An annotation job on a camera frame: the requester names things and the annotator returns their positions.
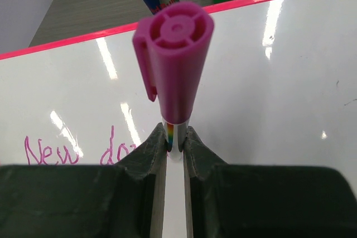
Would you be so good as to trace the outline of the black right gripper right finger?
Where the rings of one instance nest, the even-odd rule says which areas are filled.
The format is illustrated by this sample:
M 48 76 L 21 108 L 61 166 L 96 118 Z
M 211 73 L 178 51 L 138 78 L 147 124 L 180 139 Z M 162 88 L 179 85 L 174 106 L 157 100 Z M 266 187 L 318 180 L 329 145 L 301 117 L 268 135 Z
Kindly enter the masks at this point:
M 188 237 L 356 236 L 356 197 L 335 169 L 229 164 L 189 127 L 184 176 Z

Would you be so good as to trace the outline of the purple capped marker pen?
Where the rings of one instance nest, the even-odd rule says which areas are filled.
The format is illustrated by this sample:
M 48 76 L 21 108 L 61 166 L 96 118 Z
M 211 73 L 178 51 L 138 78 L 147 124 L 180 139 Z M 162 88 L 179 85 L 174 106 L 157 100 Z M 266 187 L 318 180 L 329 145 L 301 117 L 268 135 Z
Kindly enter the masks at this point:
M 139 21 L 132 43 L 150 101 L 158 100 L 167 151 L 181 153 L 214 21 L 194 2 L 177 2 Z

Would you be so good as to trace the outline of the pink framed whiteboard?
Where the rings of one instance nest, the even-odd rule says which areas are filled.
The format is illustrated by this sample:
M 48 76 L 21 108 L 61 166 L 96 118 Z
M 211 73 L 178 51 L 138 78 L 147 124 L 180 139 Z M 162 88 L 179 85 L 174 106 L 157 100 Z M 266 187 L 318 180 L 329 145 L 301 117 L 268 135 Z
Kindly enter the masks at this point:
M 356 0 L 203 9 L 214 30 L 188 128 L 229 164 L 335 169 L 356 197 Z M 137 26 L 1 55 L 1 167 L 113 165 L 163 125 Z M 167 146 L 161 237 L 188 237 L 184 150 Z

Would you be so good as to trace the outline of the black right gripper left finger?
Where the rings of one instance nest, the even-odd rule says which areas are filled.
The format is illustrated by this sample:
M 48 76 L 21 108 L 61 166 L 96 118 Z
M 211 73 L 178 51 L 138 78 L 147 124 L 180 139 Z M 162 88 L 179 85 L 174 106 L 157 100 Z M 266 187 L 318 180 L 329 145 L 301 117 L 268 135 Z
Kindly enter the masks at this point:
M 161 237 L 162 124 L 113 165 L 1 167 L 2 237 Z

